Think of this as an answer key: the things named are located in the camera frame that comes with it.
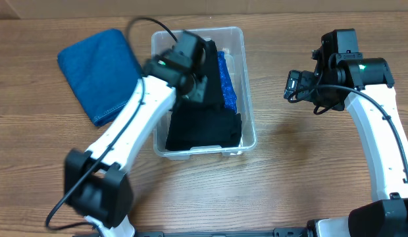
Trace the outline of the black cloth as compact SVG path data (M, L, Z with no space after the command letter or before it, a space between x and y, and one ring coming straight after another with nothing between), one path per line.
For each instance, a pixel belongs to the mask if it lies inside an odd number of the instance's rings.
M206 41L204 50L205 60L196 74L201 81L197 81L196 91L193 93L193 98L200 101L182 99L174 111L221 111L224 107L215 42Z
M242 137L242 118L231 109L179 109L171 116L165 148L236 147Z

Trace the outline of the blue sparkly cloth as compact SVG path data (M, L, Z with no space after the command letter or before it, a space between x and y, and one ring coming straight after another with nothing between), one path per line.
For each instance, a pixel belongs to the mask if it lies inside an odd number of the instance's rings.
M223 51L217 52L218 69L220 75L220 84L222 94L224 98L224 107L237 113L236 100L237 96L233 88L233 84L228 72L228 67L225 59L225 53Z

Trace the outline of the blue denim cloth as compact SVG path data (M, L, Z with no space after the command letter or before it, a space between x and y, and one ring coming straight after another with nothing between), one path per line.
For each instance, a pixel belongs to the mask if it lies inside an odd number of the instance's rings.
M90 36L57 55L60 70L95 126L114 120L131 98L141 68L117 29Z

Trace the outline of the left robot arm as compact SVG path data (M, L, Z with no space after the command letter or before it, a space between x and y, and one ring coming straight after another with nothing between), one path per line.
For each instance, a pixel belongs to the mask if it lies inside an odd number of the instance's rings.
M206 41L183 31L178 41L147 60L134 92L110 127L84 152L64 160L66 203L96 229L96 236L134 236L128 220L134 200L128 180L136 155L177 99L203 101L207 78L199 75Z

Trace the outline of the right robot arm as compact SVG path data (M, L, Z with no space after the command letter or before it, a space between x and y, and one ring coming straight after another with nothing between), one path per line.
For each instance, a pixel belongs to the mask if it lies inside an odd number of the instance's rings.
M364 58L354 29L329 32L312 52L313 72L291 70L284 98L308 101L314 114L347 111L370 173L372 202L340 218L310 220L303 236L408 236L408 141L394 78L383 58Z

